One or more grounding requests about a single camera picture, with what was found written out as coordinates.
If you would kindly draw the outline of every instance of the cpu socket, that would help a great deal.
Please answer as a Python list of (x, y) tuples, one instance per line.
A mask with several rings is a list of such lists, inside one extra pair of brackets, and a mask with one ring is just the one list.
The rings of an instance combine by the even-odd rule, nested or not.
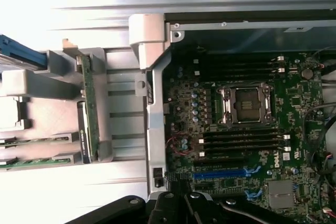
[(270, 90), (266, 83), (224, 86), (218, 90), (222, 95), (223, 118), (218, 121), (227, 127), (248, 124), (268, 124), (271, 115)]

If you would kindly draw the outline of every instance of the motherboard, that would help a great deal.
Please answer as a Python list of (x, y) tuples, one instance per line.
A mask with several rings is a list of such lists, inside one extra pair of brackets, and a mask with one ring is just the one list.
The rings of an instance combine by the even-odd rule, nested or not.
[[(304, 115), (323, 102), (321, 68), (310, 52), (173, 51), (163, 74), (169, 172), (190, 175), (193, 189), (214, 200), (241, 198), (299, 223), (327, 223), (328, 186), (307, 163), (302, 136)], [(307, 117), (311, 141), (326, 117)]]

